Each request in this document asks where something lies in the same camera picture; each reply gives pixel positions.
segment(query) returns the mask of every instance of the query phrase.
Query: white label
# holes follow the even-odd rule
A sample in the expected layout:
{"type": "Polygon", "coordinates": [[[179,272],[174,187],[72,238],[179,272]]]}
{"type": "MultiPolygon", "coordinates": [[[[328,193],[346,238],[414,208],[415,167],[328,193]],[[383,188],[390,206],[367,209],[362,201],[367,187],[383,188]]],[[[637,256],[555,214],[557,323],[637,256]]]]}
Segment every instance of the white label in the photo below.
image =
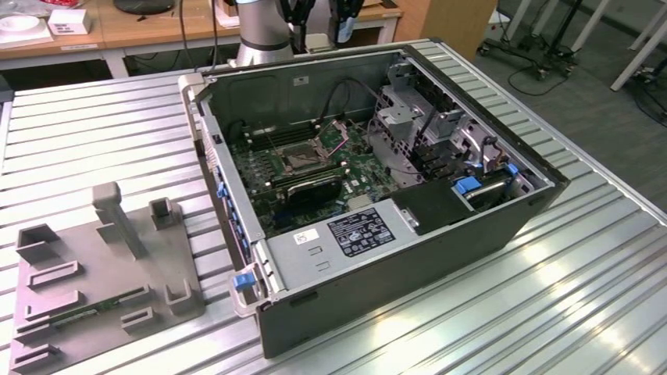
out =
{"type": "Polygon", "coordinates": [[[92,49],[92,48],[98,48],[98,44],[92,44],[92,45],[64,45],[63,47],[60,47],[60,50],[63,50],[63,51],[76,51],[76,50],[80,50],[80,49],[92,49]]]}
{"type": "Polygon", "coordinates": [[[308,84],[308,76],[306,76],[306,77],[296,77],[294,79],[294,85],[295,86],[303,86],[304,84],[308,84]]]}
{"type": "Polygon", "coordinates": [[[302,233],[296,233],[294,235],[294,240],[296,241],[296,245],[306,244],[308,241],[316,240],[320,237],[318,234],[318,230],[308,229],[302,233]]]}

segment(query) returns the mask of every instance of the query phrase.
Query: power supply label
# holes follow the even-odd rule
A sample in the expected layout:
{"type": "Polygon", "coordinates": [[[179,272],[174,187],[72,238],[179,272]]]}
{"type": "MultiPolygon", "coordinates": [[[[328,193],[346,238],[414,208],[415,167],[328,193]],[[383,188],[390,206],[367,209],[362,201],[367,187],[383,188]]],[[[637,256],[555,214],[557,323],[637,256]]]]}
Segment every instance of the power supply label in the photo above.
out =
{"type": "Polygon", "coordinates": [[[334,237],[347,256],[356,256],[396,238],[375,209],[328,223],[334,237]]]}

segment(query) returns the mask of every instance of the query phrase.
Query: barcode label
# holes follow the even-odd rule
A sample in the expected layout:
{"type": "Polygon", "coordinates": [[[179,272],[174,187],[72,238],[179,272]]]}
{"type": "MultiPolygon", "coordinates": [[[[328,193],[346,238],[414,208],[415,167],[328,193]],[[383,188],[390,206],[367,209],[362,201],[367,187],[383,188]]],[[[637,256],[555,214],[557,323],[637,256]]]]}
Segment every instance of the barcode label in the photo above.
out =
{"type": "Polygon", "coordinates": [[[92,45],[66,45],[64,47],[60,47],[62,51],[76,51],[80,49],[94,49],[98,48],[98,44],[92,45]]]}

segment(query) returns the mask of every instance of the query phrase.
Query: sticker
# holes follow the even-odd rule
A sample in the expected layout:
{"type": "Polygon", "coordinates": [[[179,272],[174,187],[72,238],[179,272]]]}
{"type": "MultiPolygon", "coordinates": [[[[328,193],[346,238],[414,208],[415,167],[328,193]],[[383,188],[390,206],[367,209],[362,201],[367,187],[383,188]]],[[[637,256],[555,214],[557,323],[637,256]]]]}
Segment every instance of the sticker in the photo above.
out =
{"type": "Polygon", "coordinates": [[[327,225],[338,245],[350,257],[396,239],[375,209],[367,209],[327,225]]]}
{"type": "Polygon", "coordinates": [[[98,45],[96,44],[92,44],[92,45],[64,45],[63,47],[60,47],[60,50],[62,51],[78,51],[80,49],[92,49],[92,48],[98,48],[98,45]]]}
{"type": "Polygon", "coordinates": [[[294,86],[303,86],[304,84],[308,84],[308,81],[310,81],[308,76],[306,76],[306,77],[296,77],[294,79],[294,86]]]}
{"type": "Polygon", "coordinates": [[[294,240],[296,241],[296,245],[306,244],[307,242],[316,240],[320,237],[318,234],[318,230],[315,228],[306,230],[302,233],[296,233],[294,235],[294,240]]]}

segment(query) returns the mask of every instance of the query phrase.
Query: gray 3d printed part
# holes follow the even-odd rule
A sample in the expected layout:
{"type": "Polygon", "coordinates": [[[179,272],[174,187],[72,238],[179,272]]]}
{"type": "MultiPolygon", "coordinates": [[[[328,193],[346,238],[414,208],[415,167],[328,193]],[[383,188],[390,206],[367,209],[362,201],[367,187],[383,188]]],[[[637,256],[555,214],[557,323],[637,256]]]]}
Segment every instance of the gray 3d printed part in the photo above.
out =
{"type": "Polygon", "coordinates": [[[19,231],[14,373],[54,373],[203,314],[179,204],[120,203],[116,183],[96,186],[99,222],[19,231]]]}

